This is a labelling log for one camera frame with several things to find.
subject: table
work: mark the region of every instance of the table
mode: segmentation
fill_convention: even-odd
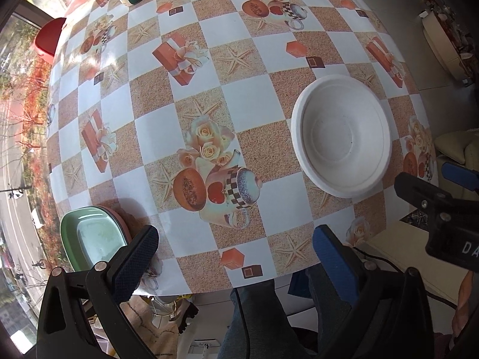
[[[140,291],[205,292],[318,263],[325,223],[351,245],[412,207],[403,169],[437,184],[429,123],[404,58],[362,0],[95,0],[62,32],[49,88],[50,183],[60,217],[115,209],[160,246]],[[349,200],[304,175],[289,132],[327,74],[376,94],[391,127],[382,181]]]

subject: paper bowl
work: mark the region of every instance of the paper bowl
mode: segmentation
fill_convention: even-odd
[[[360,196],[384,176],[391,132],[374,93],[354,78],[333,74],[307,86],[291,117],[301,168],[325,192]]]

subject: road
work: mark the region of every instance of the road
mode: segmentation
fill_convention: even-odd
[[[22,163],[16,160],[21,157],[22,149],[15,140],[19,125],[9,122],[10,103],[3,104],[0,109],[1,151],[2,164],[0,171],[0,189],[16,188],[20,186],[22,179]],[[28,292],[32,298],[32,309],[36,314],[40,313],[41,299],[45,290],[39,285],[47,279],[46,273],[39,267],[32,267],[33,263],[44,259],[40,240],[33,225],[30,215],[30,207],[26,195],[18,200],[9,200],[8,193],[0,193],[0,218],[10,254],[15,264],[20,265],[29,284]]]

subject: person's leg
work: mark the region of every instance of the person's leg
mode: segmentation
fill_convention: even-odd
[[[318,312],[318,352],[321,353],[346,319],[351,306],[339,298],[322,264],[308,267],[306,275]]]
[[[250,335],[251,359],[310,359],[289,325],[274,280],[239,287],[238,292]],[[234,290],[230,298],[235,310],[218,359],[243,359],[246,338]]]

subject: bowl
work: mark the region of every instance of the bowl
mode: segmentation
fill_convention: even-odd
[[[372,189],[391,157],[391,132],[378,98],[345,75],[327,75],[301,92],[291,117],[291,138],[310,180],[341,198]]]
[[[74,271],[109,261],[130,241],[123,219],[109,208],[88,206],[68,212],[60,224],[63,247]]]

